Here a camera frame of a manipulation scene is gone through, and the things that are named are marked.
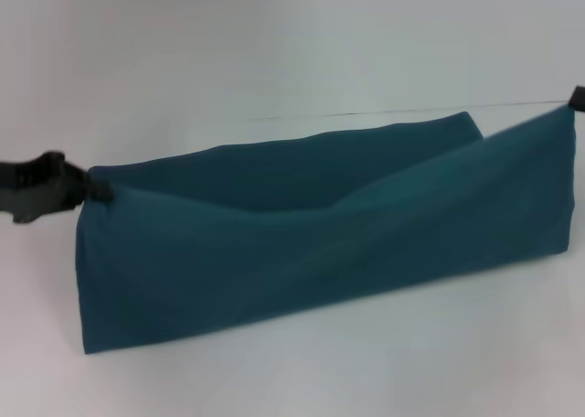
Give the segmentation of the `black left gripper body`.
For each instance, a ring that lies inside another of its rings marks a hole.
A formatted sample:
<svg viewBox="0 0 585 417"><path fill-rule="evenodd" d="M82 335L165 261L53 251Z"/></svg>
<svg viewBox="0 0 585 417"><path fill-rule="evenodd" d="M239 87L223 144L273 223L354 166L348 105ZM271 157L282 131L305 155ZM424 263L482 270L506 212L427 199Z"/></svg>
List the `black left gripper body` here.
<svg viewBox="0 0 585 417"><path fill-rule="evenodd" d="M26 162L1 163L1 211L15 224L81 205L90 194L90 176L61 152L49 151Z"/></svg>

